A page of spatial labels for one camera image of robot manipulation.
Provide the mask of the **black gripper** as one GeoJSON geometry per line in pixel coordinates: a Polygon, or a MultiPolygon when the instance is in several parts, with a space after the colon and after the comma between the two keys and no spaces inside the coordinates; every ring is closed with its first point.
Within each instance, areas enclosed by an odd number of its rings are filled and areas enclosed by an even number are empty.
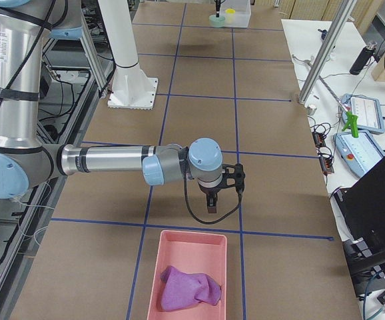
{"type": "Polygon", "coordinates": [[[217,198],[221,188],[205,187],[199,185],[200,190],[206,195],[206,208],[209,214],[217,213],[217,198]]]}

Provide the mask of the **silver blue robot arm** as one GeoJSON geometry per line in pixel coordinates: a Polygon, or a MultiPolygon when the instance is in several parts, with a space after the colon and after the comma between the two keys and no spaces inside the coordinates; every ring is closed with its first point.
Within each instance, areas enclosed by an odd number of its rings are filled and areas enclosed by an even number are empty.
{"type": "Polygon", "coordinates": [[[82,24],[79,1],[0,1],[0,199],[74,173],[141,171],[149,185],[196,179],[208,212],[215,213],[223,169],[212,139],[185,148],[75,147],[38,140],[43,39],[80,38],[82,24]]]}

